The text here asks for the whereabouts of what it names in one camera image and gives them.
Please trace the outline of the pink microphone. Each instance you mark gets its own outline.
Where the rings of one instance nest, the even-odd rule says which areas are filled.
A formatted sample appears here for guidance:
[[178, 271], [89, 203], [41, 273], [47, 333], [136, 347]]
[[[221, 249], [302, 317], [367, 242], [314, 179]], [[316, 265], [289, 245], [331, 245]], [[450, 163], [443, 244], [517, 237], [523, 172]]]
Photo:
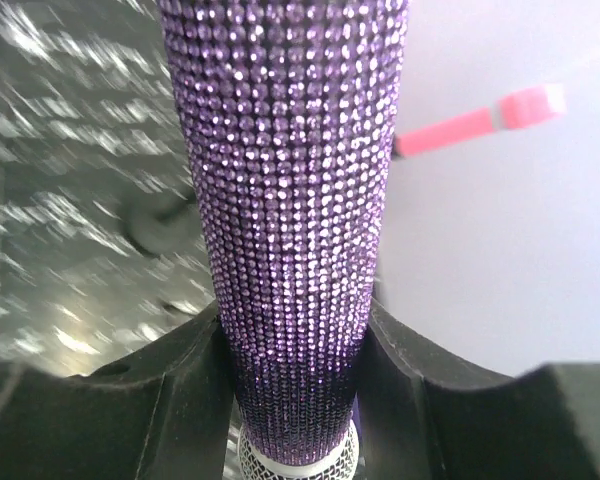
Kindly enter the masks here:
[[418, 155], [503, 130], [533, 127], [566, 110], [564, 87], [543, 84], [506, 95], [491, 107], [396, 135], [393, 149], [399, 157]]

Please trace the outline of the black left-edge clip stand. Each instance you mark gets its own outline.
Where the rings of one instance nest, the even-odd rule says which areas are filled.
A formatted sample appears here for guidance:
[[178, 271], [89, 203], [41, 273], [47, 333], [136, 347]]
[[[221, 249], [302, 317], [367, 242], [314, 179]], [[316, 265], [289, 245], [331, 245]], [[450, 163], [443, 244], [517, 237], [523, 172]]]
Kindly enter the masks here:
[[193, 189], [129, 197], [122, 203], [120, 224], [125, 239], [148, 257], [176, 253], [202, 237]]

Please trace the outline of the purple glitter microphone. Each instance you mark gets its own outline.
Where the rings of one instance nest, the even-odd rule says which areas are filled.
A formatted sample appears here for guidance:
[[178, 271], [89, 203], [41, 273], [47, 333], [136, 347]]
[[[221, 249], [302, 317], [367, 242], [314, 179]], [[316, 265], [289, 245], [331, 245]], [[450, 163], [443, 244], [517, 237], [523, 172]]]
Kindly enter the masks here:
[[246, 444], [306, 476], [351, 424], [410, 8], [158, 8]]

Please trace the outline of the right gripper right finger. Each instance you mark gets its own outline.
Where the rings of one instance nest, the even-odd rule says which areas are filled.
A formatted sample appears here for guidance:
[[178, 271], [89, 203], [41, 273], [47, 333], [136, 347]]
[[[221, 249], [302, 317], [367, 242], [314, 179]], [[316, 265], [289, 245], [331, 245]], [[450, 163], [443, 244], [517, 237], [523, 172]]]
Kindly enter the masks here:
[[360, 367], [371, 479], [600, 479], [600, 364], [509, 377], [374, 304]]

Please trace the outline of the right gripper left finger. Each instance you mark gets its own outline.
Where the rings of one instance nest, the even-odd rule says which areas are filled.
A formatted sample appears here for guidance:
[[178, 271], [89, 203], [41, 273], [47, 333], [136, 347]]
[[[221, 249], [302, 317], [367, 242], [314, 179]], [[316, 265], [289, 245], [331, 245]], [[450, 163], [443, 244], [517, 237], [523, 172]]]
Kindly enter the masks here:
[[219, 479], [233, 398], [215, 305], [88, 376], [0, 362], [0, 479]]

